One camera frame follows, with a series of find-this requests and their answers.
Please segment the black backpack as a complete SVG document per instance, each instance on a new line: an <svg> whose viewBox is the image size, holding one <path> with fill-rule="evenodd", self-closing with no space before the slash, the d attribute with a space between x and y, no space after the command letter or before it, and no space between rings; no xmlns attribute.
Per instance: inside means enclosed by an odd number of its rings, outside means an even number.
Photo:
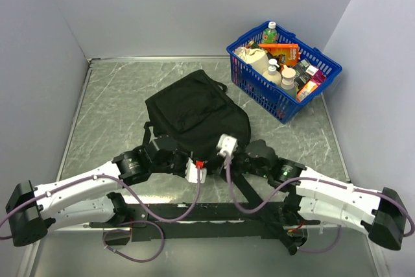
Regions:
<svg viewBox="0 0 415 277"><path fill-rule="evenodd" d="M226 166L217 152L220 136L237 138L237 148L245 148L252 142L248 115L226 92L225 84L211 79L203 70L192 72L157 92L145 101L150 120L145 123L143 142L149 143L151 136L169 136L179 149L204 160L209 175L222 174ZM282 175L284 165L289 166L291 178L305 169L303 165L278 157L274 179L269 181L271 186L280 186L286 181ZM243 174L233 177L233 161L230 176L250 204L262 204L261 197Z"/></svg>

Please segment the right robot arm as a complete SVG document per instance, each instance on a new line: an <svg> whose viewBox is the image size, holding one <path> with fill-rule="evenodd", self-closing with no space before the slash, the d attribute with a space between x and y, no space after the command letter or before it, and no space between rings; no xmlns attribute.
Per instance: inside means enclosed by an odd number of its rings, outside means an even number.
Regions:
<svg viewBox="0 0 415 277"><path fill-rule="evenodd" d="M401 249L409 219L402 199L394 189L364 189L323 175L309 166L281 158L260 139L246 148L234 144L226 165L230 182L261 211L267 204L243 182L245 174L261 176L274 188L286 193L279 215L286 223L317 221L351 228L389 250Z"/></svg>

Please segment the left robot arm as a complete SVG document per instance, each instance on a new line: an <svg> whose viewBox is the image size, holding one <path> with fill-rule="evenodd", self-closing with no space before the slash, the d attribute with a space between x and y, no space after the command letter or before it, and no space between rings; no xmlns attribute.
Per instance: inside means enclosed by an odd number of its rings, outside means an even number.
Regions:
<svg viewBox="0 0 415 277"><path fill-rule="evenodd" d="M192 161L192 152L164 136L65 180L38 186L30 180L19 183L1 221L10 228L4 239L23 247L66 226L88 222L121 226L128 209L119 190L146 182L155 173L185 176Z"/></svg>

